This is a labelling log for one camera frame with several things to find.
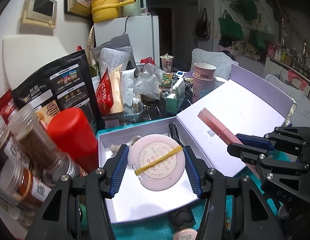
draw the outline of teal mat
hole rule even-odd
[[[135,125],[140,125],[142,123],[138,124],[131,124],[124,126],[125,128],[132,127]],[[112,129],[105,129],[100,130],[97,133],[97,136],[102,133],[110,132],[113,130],[118,130],[121,127],[116,127]],[[290,161],[285,153],[274,151],[271,152],[273,155],[273,159],[276,160],[282,160],[282,161]],[[242,175],[249,175],[257,187],[260,189],[261,181],[246,167],[244,168],[240,173],[236,175],[237,178],[239,178]],[[272,211],[274,214],[277,213],[275,205],[272,200],[268,200],[268,204],[270,205]],[[205,208],[205,200],[199,200],[195,203],[191,204],[191,209],[195,218],[196,224],[193,226],[195,230],[199,228],[204,208]],[[226,199],[226,209],[227,214],[231,216],[231,198],[228,197]],[[162,215],[160,217],[156,217],[149,220],[139,221],[136,223],[129,223],[129,224],[112,224],[112,228],[114,230],[115,236],[117,240],[145,240],[145,239],[161,239],[161,240],[172,240],[173,237],[173,230],[169,221],[169,217],[167,214]]]

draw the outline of white refrigerator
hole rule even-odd
[[[134,16],[117,18],[95,23],[95,40],[99,46],[126,32],[133,47],[136,62],[152,57],[159,66],[159,25],[158,16]]]

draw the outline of lipstick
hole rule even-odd
[[[227,145],[230,143],[242,144],[242,142],[206,108],[203,108],[197,117],[200,118],[208,127],[210,127],[212,131]],[[245,164],[258,178],[260,178],[254,165],[249,163]]]

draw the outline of red jar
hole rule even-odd
[[[71,107],[56,114],[47,132],[86,172],[98,168],[98,142],[84,112]]]

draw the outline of yellow cooking pot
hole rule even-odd
[[[93,0],[92,1],[92,16],[93,22],[101,22],[119,17],[121,6],[135,3],[136,0],[127,0],[119,2],[119,0]]]

